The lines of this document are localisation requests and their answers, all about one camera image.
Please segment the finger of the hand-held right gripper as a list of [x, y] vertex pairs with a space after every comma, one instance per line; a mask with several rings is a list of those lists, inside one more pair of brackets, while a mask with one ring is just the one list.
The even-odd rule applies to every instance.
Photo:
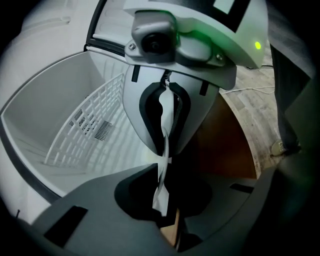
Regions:
[[130, 65], [126, 71], [122, 102], [125, 113], [141, 141], [155, 154], [163, 150], [157, 147], [150, 135], [140, 112], [140, 99], [144, 90], [152, 83], [160, 82], [164, 69], [152, 66]]

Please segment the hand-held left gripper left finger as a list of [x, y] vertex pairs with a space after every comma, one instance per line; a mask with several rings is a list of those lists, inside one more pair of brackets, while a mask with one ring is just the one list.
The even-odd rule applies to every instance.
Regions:
[[157, 183], [156, 164], [91, 179], [56, 200], [33, 227], [80, 256], [172, 256], [153, 208]]

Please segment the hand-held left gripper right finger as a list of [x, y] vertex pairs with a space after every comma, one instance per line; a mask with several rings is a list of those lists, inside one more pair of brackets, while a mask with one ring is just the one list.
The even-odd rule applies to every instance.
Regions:
[[182, 173], [170, 167], [166, 187], [180, 211], [179, 251], [252, 251], [278, 230], [282, 174], [259, 179]]

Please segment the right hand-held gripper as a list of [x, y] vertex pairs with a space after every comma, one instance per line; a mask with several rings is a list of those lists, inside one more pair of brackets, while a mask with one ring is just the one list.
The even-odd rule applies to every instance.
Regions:
[[235, 86], [237, 67], [261, 66], [268, 36], [267, 4], [263, 0], [127, 0], [123, 9], [133, 17], [131, 40], [125, 46], [127, 61], [175, 71], [169, 77], [169, 87], [180, 100], [169, 136], [173, 157], [204, 121], [218, 87]]

